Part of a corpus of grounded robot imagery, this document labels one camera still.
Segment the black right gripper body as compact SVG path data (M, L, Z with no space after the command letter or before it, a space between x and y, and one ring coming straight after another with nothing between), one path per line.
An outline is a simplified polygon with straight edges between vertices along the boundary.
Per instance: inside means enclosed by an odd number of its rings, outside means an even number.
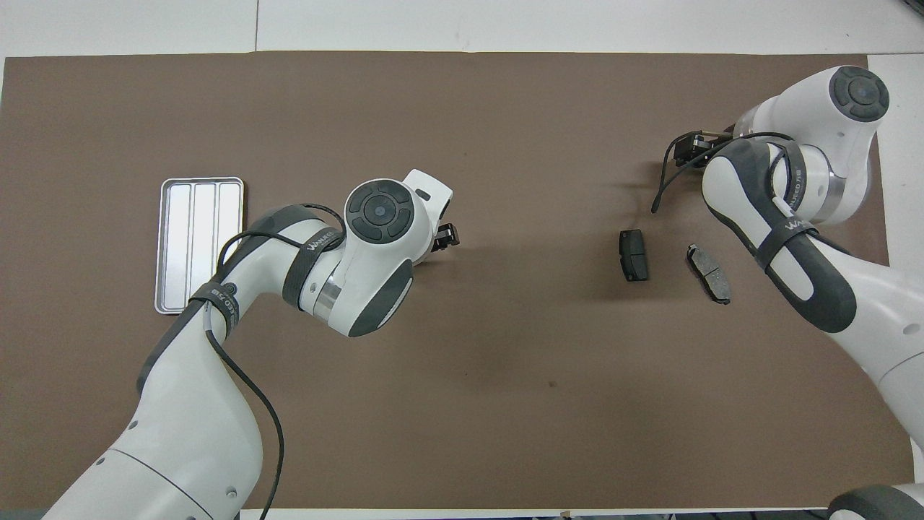
M691 168L705 168L706 162L712 157L712 151L720 144L732 139L733 133L726 131L689 131L674 138L668 146L668 158L673 160L676 167L690 165Z

